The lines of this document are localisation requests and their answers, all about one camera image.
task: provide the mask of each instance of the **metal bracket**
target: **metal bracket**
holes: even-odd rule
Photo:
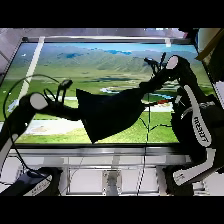
[[[103,170],[102,172],[102,194],[103,195],[120,195],[122,193],[122,176],[121,170]]]

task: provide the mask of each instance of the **landscape image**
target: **landscape image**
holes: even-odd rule
[[[32,61],[37,43],[23,43],[8,70],[6,78],[0,87],[0,128],[4,117],[2,104],[6,93],[19,79],[26,76]],[[34,74],[48,75],[62,82],[72,79],[73,85],[66,93],[65,105],[78,108],[76,89],[82,89],[93,94],[113,95],[124,89],[138,87],[142,81],[148,81],[152,76],[151,67],[144,58],[152,58],[160,62],[163,52],[166,52],[167,62],[172,55],[186,58],[195,73],[201,89],[206,94],[214,93],[201,62],[195,60],[197,52],[192,45],[174,45],[141,43],[44,43]],[[18,105],[18,97],[22,89],[21,82],[10,94],[6,104],[7,116]],[[45,77],[32,77],[27,93],[50,89],[55,95],[58,84]],[[143,102],[154,102],[170,99],[176,96],[178,83],[167,82],[161,90],[146,94]],[[157,124],[170,125],[172,104],[166,103],[150,108],[150,128]],[[141,118],[148,124],[147,109]],[[129,129],[100,140],[100,143],[145,143],[147,129],[138,119]],[[35,115],[27,131],[17,140],[18,143],[91,143],[83,124],[80,121],[68,121],[49,115]],[[149,133],[149,143],[177,142],[172,128],[157,127]]]

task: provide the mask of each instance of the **white tape strip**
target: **white tape strip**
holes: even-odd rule
[[[39,41],[38,41],[37,47],[36,47],[36,49],[34,51],[33,59],[32,59],[32,61],[30,63],[30,67],[29,67],[29,69],[28,69],[28,71],[26,73],[26,77],[28,77],[30,75],[33,75],[33,73],[34,73],[34,70],[36,68],[36,65],[37,65],[37,62],[38,62],[38,59],[39,59],[39,56],[40,56],[41,49],[42,49],[42,47],[44,45],[44,38],[45,37],[39,37]],[[19,94],[19,97],[18,97],[18,100],[17,100],[17,105],[19,104],[19,100],[24,95],[27,94],[28,89],[29,89],[29,83],[27,83],[27,82],[30,82],[31,79],[32,79],[32,77],[29,77],[29,78],[26,79],[27,81],[24,80],[23,86],[21,88],[21,91],[20,91],[20,94]]]
[[[166,47],[171,47],[170,38],[165,38]]]

